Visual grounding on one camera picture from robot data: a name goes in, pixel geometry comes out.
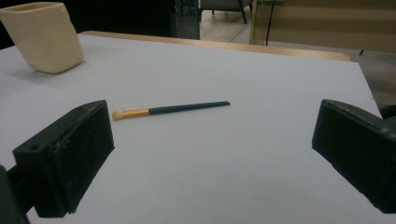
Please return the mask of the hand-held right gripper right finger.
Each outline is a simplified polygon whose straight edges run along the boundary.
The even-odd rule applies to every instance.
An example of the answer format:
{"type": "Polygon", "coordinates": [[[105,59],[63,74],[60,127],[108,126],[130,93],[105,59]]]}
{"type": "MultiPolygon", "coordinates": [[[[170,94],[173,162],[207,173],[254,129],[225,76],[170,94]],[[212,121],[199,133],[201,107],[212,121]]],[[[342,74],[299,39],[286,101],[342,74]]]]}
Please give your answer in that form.
{"type": "Polygon", "coordinates": [[[396,214],[396,123],[324,99],[312,148],[374,207],[396,214]]]}

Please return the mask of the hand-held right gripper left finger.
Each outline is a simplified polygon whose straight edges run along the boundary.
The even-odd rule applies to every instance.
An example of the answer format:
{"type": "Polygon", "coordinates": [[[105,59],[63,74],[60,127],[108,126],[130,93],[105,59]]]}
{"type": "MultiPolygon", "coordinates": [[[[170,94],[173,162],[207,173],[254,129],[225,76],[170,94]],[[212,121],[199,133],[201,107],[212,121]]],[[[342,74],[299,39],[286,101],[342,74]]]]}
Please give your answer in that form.
{"type": "Polygon", "coordinates": [[[114,149],[107,103],[78,106],[13,150],[12,182],[22,212],[74,213],[114,149]]]}

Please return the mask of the makeup brush with gold ferrule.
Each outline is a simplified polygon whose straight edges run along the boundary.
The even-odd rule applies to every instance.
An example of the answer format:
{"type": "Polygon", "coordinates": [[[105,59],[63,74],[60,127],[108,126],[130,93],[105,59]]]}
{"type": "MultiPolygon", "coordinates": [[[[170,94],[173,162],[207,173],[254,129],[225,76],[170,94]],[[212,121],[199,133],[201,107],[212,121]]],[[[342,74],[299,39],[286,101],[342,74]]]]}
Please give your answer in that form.
{"type": "Polygon", "coordinates": [[[128,119],[128,118],[141,117],[141,116],[176,113],[176,112],[191,111],[191,110],[228,106],[228,105],[230,105],[228,101],[221,101],[221,102],[210,102],[210,103],[189,104],[189,105],[169,105],[169,106],[153,107],[146,109],[136,109],[136,110],[113,111],[112,118],[114,120],[120,120],[120,119],[128,119]]]}

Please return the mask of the cream square holder cup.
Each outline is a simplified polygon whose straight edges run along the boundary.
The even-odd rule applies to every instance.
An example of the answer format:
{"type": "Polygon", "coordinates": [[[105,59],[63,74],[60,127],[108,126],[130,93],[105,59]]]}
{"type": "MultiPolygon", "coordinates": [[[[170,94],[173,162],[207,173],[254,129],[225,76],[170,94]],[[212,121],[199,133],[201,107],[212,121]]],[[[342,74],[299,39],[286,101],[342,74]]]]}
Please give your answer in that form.
{"type": "Polygon", "coordinates": [[[36,2],[0,9],[0,22],[27,64],[60,74],[80,63],[84,52],[63,3],[36,2]]]}

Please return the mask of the black metal stand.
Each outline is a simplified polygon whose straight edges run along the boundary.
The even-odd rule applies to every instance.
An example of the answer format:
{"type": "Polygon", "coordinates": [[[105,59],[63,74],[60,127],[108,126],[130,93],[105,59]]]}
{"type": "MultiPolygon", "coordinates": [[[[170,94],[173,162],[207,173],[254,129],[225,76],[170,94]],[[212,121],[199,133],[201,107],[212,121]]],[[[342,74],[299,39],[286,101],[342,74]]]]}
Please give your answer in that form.
{"type": "Polygon", "coordinates": [[[268,20],[268,24],[267,24],[266,36],[265,36],[265,46],[266,46],[266,47],[267,47],[268,44],[269,44],[269,37],[270,37],[270,32],[271,32],[273,13],[274,13],[274,9],[275,9],[275,1],[276,1],[276,0],[270,0],[270,2],[271,2],[271,9],[270,9],[270,15],[269,15],[269,20],[268,20]]]}

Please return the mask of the glass partition panel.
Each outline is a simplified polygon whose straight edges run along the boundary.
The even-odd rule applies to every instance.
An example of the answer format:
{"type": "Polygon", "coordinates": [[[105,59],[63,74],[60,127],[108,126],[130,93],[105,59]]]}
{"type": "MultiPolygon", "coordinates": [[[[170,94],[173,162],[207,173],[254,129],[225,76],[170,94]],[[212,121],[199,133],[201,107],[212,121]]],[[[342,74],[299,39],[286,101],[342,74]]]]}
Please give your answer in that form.
{"type": "Polygon", "coordinates": [[[173,37],[199,39],[198,0],[169,0],[173,37]]]}

